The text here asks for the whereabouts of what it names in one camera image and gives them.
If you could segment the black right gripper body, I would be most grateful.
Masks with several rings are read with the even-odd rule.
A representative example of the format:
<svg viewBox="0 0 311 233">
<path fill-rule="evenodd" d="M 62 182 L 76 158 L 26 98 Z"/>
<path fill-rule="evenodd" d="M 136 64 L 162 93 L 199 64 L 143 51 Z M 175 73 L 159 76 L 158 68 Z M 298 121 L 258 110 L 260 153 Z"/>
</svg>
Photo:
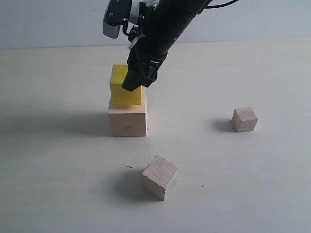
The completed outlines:
<svg viewBox="0 0 311 233">
<path fill-rule="evenodd" d="M 171 46 L 208 4 L 208 0 L 161 0 L 147 10 L 141 24 L 143 37 L 127 60 L 129 74 L 156 75 Z"/>
</svg>

